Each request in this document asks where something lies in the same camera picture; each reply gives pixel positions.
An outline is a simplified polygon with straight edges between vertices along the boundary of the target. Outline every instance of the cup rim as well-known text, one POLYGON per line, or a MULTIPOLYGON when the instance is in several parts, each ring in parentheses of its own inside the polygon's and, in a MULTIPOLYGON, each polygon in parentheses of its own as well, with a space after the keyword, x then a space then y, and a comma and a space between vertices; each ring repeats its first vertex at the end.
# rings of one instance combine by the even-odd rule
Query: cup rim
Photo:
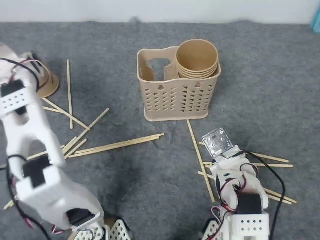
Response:
POLYGON ((199 73, 199 74, 200 74, 200 73, 208 72, 209 70, 211 70, 212 68, 214 68, 215 66, 217 66, 217 65, 218 65, 218 62, 219 62, 219 52, 218 52, 218 49, 216 48, 216 46, 215 46, 213 43, 211 43, 211 42, 209 42, 209 41, 207 41, 207 40, 199 39, 199 38, 189 39, 189 40, 184 41, 183 43, 181 43, 181 44, 179 45, 179 47, 176 49, 176 52, 175 52, 175 56, 174 56, 174 57, 175 57, 176 64, 177 64, 177 66, 178 66, 180 69, 184 69, 186 72, 195 73, 195 74, 196 74, 196 73, 199 73), (178 53, 179 49, 181 48, 181 46, 182 46, 183 44, 186 44, 186 43, 189 43, 189 42, 194 42, 194 41, 206 42, 207 44, 211 45, 211 46, 214 48, 214 50, 215 50, 215 52, 216 52, 216 60, 215 60, 215 62, 212 64, 211 67, 208 67, 207 69, 204 69, 204 70, 196 71, 196 70, 190 70, 190 69, 188 69, 188 68, 185 68, 184 66, 182 66, 182 65, 179 63, 178 57, 177 57, 177 53, 178 53))

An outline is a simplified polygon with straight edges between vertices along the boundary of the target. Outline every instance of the basket handle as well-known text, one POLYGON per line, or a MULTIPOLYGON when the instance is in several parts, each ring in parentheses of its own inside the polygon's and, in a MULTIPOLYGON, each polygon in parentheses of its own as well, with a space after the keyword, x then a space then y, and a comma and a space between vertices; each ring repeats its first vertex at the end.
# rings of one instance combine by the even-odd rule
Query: basket handle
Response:
POLYGON ((146 62, 152 59, 168 59, 174 61, 178 47, 171 46, 163 49, 142 49, 138 52, 138 56, 144 58, 146 62))

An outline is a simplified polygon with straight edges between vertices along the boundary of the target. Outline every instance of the wooden chopstick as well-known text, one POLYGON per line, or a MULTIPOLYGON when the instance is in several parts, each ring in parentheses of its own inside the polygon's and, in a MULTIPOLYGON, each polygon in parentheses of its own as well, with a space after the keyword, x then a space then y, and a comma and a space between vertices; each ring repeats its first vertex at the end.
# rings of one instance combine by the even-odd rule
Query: wooden chopstick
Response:
POLYGON ((86 135, 96 124, 97 122, 99 122, 104 115, 106 115, 109 112, 109 108, 107 108, 106 110, 104 110, 89 126, 88 129, 84 130, 76 139, 75 141, 73 141, 70 146, 69 149, 71 149, 74 145, 76 145, 77 142, 79 142, 80 139, 82 139, 84 137, 84 135, 86 135))
POLYGON ((45 154, 47 154, 47 153, 48 153, 47 151, 43 151, 43 152, 37 153, 37 154, 35 154, 35 155, 29 156, 29 157, 27 158, 27 160, 35 159, 35 158, 40 157, 40 156, 42 156, 42 155, 45 155, 45 154))
MULTIPOLYGON (((272 195, 269 195, 269 194, 267 194, 267 196, 268 196, 269 199, 272 199, 272 200, 275 200, 275 201, 277 201, 277 202, 280 202, 280 197, 272 196, 272 195)), ((284 204, 292 205, 292 202, 287 201, 287 200, 283 200, 282 202, 283 202, 284 204)))
MULTIPOLYGON (((204 173, 202 172, 202 171, 198 171, 198 174, 199 175, 201 175, 201 176, 204 176, 204 173)), ((210 174, 206 174, 207 175, 207 177, 209 178, 209 179, 215 179, 214 178, 214 176, 212 176, 212 175, 210 175, 210 174)), ((269 193, 269 194, 273 194, 273 195, 275 195, 275 196, 277 196, 277 197, 280 197, 281 198, 281 194, 280 193, 277 193, 277 192, 275 192, 275 191, 272 191, 272 190, 270 190, 270 189, 267 189, 267 188, 263 188, 264 190, 265 190, 265 192, 266 193, 269 193)), ((284 203, 286 203, 286 204, 290 204, 291 205, 291 203, 294 203, 294 204, 296 204, 297 203, 297 201, 296 200, 293 200, 292 198, 289 198, 289 197, 287 197, 287 196, 285 196, 284 197, 284 200, 283 200, 283 202, 284 203)))
POLYGON ((47 110, 47 111, 59 113, 59 114, 64 114, 63 112, 61 112, 61 111, 59 111, 59 110, 57 110, 57 109, 55 109, 55 108, 50 108, 50 107, 44 106, 43 109, 44 109, 44 110, 47 110))
POLYGON ((69 113, 67 113, 65 110, 63 110, 61 107, 57 106, 56 104, 54 104, 53 102, 49 101, 48 99, 46 99, 45 97, 42 98, 43 101, 45 101, 47 104, 51 105, 53 108, 59 110, 62 114, 68 116, 69 118, 71 118, 73 121, 75 121, 77 124, 79 124, 80 126, 82 126, 83 128, 85 128, 86 130, 89 129, 88 126, 86 126, 83 122, 81 122, 80 120, 76 119, 74 116, 70 115, 69 113))
POLYGON ((88 149, 76 151, 75 154, 83 154, 83 153, 87 153, 87 152, 91 152, 91 151, 95 151, 95 150, 99 150, 99 149, 105 149, 107 147, 115 146, 115 145, 135 143, 139 140, 146 140, 146 139, 150 139, 150 138, 154 138, 154 137, 161 137, 163 135, 165 135, 165 134, 160 133, 160 134, 155 134, 155 135, 151 135, 151 136, 144 136, 144 137, 140 137, 140 138, 136 138, 136 139, 132 139, 132 140, 128 140, 128 141, 121 141, 121 142, 117 142, 117 143, 113 143, 113 144, 109 144, 109 145, 97 146, 97 147, 93 147, 93 148, 88 148, 88 149))
POLYGON ((138 141, 130 142, 130 143, 117 142, 117 143, 113 143, 110 145, 101 146, 99 149, 96 149, 96 150, 70 155, 69 158, 76 158, 76 157, 82 157, 82 156, 91 155, 91 154, 97 154, 97 153, 106 152, 106 151, 109 151, 112 149, 119 149, 119 148, 124 148, 124 147, 128 147, 128 146, 135 145, 135 144, 142 144, 142 143, 150 142, 153 140, 157 140, 159 138, 160 138, 159 136, 155 136, 155 137, 150 137, 150 138, 146 138, 143 140, 138 140, 138 141))
MULTIPOLYGON (((257 167, 265 167, 263 163, 252 163, 253 165, 256 165, 257 167)), ((268 164, 269 167, 272 168, 293 168, 294 166, 292 164, 268 164)))
MULTIPOLYGON (((202 141, 200 141, 199 145, 203 145, 204 146, 205 144, 202 141)), ((269 159, 269 160, 278 161, 278 162, 282 162, 282 163, 289 163, 289 160, 282 159, 282 158, 279 158, 279 157, 268 156, 268 155, 255 153, 255 152, 252 152, 252 154, 257 155, 258 157, 263 158, 263 159, 269 159)))
POLYGON ((80 142, 77 146, 74 147, 66 156, 64 156, 64 159, 68 159, 71 154, 73 154, 75 151, 77 151, 83 144, 87 142, 88 139, 84 139, 82 142, 80 142))
MULTIPOLYGON (((267 188, 265 188, 265 187, 264 187, 263 189, 264 189, 265 192, 268 193, 268 194, 273 194, 273 195, 275 195, 276 197, 279 197, 279 198, 282 197, 282 195, 281 195, 280 193, 277 193, 277 192, 272 191, 272 190, 270 190, 270 189, 267 189, 267 188)), ((292 202, 293 204, 297 204, 297 203, 298 203, 296 200, 294 200, 294 199, 292 199, 292 198, 290 198, 290 197, 287 197, 287 196, 285 196, 284 199, 287 200, 287 201, 289 201, 289 202, 292 202)))
POLYGON ((77 139, 77 137, 75 136, 74 138, 72 138, 72 140, 67 145, 65 145, 65 147, 62 149, 63 154, 66 154, 72 148, 71 144, 73 144, 73 142, 76 139, 77 139))
MULTIPOLYGON (((192 129, 191 123, 190 123, 189 120, 187 120, 186 123, 187 123, 188 128, 189 128, 189 132, 190 132, 190 135, 191 135, 191 138, 192 138, 192 141, 193 141, 193 145, 194 145, 194 148, 195 148, 195 151, 196 151, 196 155, 197 155, 199 163, 200 163, 201 170, 202 170, 202 172, 205 173, 206 169, 205 169, 205 166, 204 166, 204 163, 203 163, 203 160, 202 160, 199 148, 198 148, 198 144, 197 144, 196 137, 195 137, 194 131, 192 129)), ((211 201, 214 203, 215 202, 215 196, 214 196, 214 193, 212 191, 212 188, 211 188, 211 185, 210 185, 210 182, 209 182, 209 179, 208 179, 207 175, 204 175, 204 180, 205 180, 206 187, 208 188, 211 201)))
MULTIPOLYGON (((71 80, 70 80, 70 60, 66 61, 66 71, 67 71, 67 85, 68 85, 68 102, 69 102, 69 114, 73 116, 72 111, 72 100, 71 100, 71 80)), ((74 122, 70 118, 70 129, 74 129, 74 122)))

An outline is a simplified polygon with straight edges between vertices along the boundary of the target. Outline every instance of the white plastic bracket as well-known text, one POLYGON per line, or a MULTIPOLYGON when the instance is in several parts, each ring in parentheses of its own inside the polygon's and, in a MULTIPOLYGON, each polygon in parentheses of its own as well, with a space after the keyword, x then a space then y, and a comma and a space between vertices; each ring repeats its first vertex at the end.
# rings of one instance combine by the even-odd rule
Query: white plastic bracket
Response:
MULTIPOLYGON (((216 220, 211 220, 208 224, 208 227, 206 228, 204 235, 202 237, 202 240, 207 240, 208 237, 215 234, 219 228, 219 223, 216 220)), ((219 234, 215 237, 215 240, 222 240, 222 231, 219 232, 219 234)))
POLYGON ((232 235, 243 237, 269 236, 269 214, 234 214, 231 216, 232 235))
POLYGON ((0 116, 4 116, 26 105, 37 102, 37 95, 30 88, 24 87, 0 99, 0 116))
POLYGON ((123 220, 117 220, 110 230, 110 240, 131 240, 132 236, 123 220))

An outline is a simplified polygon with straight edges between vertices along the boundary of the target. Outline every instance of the basket hole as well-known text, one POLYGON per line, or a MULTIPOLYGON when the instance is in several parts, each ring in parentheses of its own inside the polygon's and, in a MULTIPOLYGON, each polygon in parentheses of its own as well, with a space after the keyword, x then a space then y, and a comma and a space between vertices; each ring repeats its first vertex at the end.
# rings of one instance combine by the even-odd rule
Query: basket hole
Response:
POLYGON ((155 81, 162 81, 165 79, 165 67, 170 63, 170 60, 167 58, 155 58, 147 62, 147 65, 153 70, 155 81))

